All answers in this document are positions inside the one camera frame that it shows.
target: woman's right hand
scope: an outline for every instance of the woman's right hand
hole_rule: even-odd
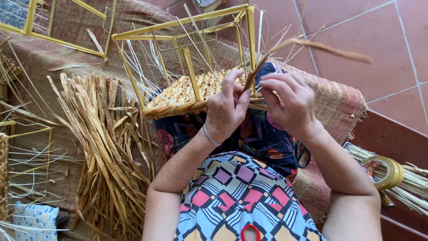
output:
[[[304,143],[323,130],[314,115],[314,91],[297,72],[265,75],[260,86],[273,120],[297,140]]]

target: tiled floor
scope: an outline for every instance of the tiled floor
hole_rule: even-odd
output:
[[[290,65],[358,88],[369,108],[428,135],[428,1],[426,0],[251,0],[265,10],[269,35],[291,24],[288,36],[302,33],[335,48],[371,55],[373,64],[344,60],[317,50],[304,49]],[[186,16],[183,3],[196,13],[192,0],[163,0],[156,4],[169,13]],[[220,7],[237,5],[227,0]],[[262,36],[266,36],[266,20]],[[256,14],[256,31],[259,15]],[[234,34],[223,37],[235,41]],[[284,49],[276,57],[286,57]]]

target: woman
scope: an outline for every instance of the woman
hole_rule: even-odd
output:
[[[143,240],[382,240],[379,194],[315,118],[314,92],[296,73],[270,73],[259,83],[270,112],[251,113],[250,90],[234,84],[242,74],[231,71],[208,99],[201,131],[192,123],[157,123],[158,133],[175,126],[175,135],[185,127],[182,136],[194,136],[164,142],[171,158],[149,187]],[[322,234],[286,178],[297,170],[290,135],[316,158],[331,189]],[[209,157],[221,143],[240,152]]]

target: adhesive tape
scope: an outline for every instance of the adhesive tape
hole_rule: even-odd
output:
[[[379,181],[374,181],[373,179],[373,170],[376,166],[383,164],[387,168],[386,176]],[[404,169],[396,161],[383,157],[383,156],[374,156],[369,157],[363,161],[363,168],[366,173],[369,175],[374,186],[379,190],[390,189],[398,186],[404,179]]]

